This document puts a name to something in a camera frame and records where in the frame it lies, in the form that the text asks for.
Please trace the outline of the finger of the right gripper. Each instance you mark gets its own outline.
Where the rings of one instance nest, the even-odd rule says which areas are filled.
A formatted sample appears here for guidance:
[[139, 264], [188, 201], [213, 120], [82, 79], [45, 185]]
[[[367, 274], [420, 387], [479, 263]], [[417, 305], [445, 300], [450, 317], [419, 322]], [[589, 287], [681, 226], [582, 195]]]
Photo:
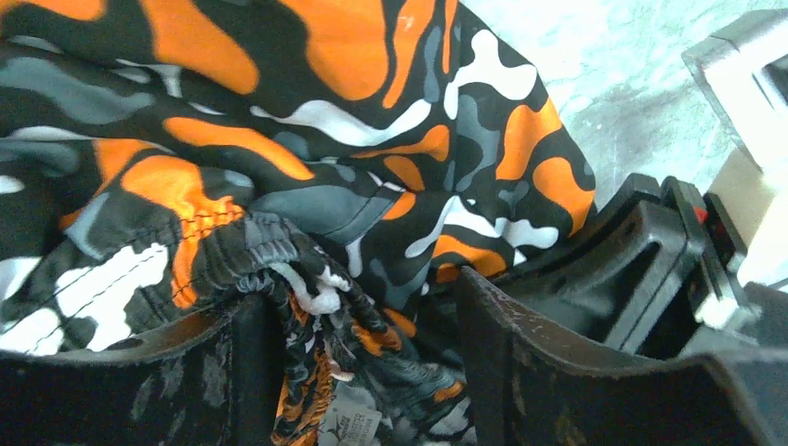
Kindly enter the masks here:
[[704, 210], [687, 182], [631, 174], [569, 239], [494, 284], [580, 335], [636, 353], [702, 259]]

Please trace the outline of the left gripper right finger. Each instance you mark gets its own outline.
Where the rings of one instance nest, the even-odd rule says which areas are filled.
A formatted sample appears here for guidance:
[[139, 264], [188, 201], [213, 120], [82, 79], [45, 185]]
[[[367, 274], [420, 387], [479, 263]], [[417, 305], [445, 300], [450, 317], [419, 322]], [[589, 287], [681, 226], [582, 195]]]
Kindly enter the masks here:
[[657, 361], [608, 348], [470, 268], [455, 285], [482, 445], [775, 445], [779, 352]]

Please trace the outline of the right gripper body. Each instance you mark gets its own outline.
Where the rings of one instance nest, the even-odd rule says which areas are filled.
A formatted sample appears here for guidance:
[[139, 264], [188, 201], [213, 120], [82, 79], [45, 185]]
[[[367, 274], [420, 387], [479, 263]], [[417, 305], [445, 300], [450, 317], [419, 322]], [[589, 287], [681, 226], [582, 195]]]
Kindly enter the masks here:
[[658, 320], [658, 349], [786, 348], [787, 294], [737, 278], [747, 248], [721, 198], [667, 177], [662, 199], [685, 223], [691, 270]]

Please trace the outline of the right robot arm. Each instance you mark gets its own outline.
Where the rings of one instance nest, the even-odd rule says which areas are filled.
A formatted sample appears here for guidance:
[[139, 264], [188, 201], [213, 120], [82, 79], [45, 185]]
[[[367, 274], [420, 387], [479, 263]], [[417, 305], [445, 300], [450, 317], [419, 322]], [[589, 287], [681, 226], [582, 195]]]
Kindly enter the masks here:
[[584, 229], [496, 284], [631, 354], [785, 347], [787, 12], [747, 12], [682, 58], [736, 144], [710, 190], [631, 174]]

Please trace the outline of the patterned dark shorts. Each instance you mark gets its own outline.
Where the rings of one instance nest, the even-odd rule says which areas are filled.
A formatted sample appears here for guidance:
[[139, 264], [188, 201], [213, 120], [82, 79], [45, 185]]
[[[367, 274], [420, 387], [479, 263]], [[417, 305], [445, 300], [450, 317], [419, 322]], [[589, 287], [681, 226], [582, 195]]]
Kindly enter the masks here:
[[595, 178], [457, 1], [5, 1], [1, 347], [101, 351], [231, 295], [283, 325], [271, 435], [474, 445], [460, 270], [568, 238]]

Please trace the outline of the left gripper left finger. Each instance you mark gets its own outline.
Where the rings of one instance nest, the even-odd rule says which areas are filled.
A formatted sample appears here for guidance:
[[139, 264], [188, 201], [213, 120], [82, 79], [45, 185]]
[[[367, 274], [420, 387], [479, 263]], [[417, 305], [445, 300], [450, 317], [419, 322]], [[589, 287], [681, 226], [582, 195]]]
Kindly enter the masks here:
[[232, 299], [107, 350], [1, 355], [5, 445], [268, 445], [283, 375], [266, 297]]

